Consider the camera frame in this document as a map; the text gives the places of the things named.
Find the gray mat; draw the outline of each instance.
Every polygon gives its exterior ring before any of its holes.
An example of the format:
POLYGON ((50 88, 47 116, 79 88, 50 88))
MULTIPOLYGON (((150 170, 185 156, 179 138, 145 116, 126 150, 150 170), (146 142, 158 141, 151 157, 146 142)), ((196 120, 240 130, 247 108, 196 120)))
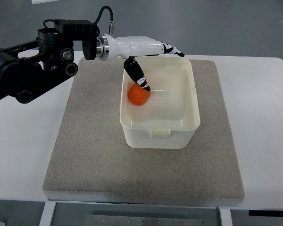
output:
POLYGON ((43 189, 49 200, 233 206, 244 191, 212 61, 192 60, 200 127, 183 149, 134 149, 119 122, 123 59, 81 59, 43 189))

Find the robotic arm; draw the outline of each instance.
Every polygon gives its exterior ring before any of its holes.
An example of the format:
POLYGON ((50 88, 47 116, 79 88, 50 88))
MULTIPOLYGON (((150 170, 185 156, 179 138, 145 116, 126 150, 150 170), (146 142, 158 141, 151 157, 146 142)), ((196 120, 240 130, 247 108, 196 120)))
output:
POLYGON ((94 23, 54 19, 45 20, 43 25, 45 28, 38 30, 36 40, 0 48, 0 100, 12 96, 26 104, 76 75, 78 67, 74 63, 74 40, 82 41, 86 60, 99 58, 109 61, 117 56, 126 59, 125 70, 135 83, 147 91, 150 87, 135 57, 164 53, 184 56, 176 47, 145 36, 114 38, 113 14, 108 6, 100 10, 94 23), (110 11, 109 34, 100 35, 97 22, 104 9, 110 11), (46 26, 49 21, 54 22, 54 28, 46 26), (18 57, 18 53, 33 48, 39 48, 37 55, 18 57))

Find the white robotic hand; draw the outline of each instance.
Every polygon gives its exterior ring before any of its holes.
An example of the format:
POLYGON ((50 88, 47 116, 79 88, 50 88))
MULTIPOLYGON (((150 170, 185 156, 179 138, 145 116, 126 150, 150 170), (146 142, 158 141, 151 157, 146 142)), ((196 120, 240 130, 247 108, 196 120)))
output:
POLYGON ((146 36, 127 36, 113 38, 109 34, 99 35, 97 38, 97 57, 103 61, 109 61, 115 57, 126 59, 124 69, 130 78, 146 91, 151 91, 144 73, 135 60, 135 57, 155 56, 164 53, 184 54, 174 46, 146 36))
POLYGON ((127 36, 113 38, 109 34, 102 34, 97 39, 97 57, 109 61, 115 57, 129 59, 129 57, 154 56, 164 53, 184 54, 176 47, 146 36, 127 36))

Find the plastic container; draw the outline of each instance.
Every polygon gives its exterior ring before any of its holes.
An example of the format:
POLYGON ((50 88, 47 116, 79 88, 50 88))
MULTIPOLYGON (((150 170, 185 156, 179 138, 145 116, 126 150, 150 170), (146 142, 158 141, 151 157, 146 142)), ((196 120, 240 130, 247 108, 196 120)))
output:
POLYGON ((200 125, 191 63, 184 58, 137 57, 151 96, 142 106, 127 97, 133 81, 124 70, 120 122, 134 148, 179 149, 187 146, 200 125))

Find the metal plate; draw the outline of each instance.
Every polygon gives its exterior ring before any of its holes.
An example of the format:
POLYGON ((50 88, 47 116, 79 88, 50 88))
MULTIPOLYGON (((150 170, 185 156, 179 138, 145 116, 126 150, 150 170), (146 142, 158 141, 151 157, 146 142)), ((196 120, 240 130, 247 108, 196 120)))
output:
POLYGON ((87 215, 85 226, 203 226, 202 220, 87 215))

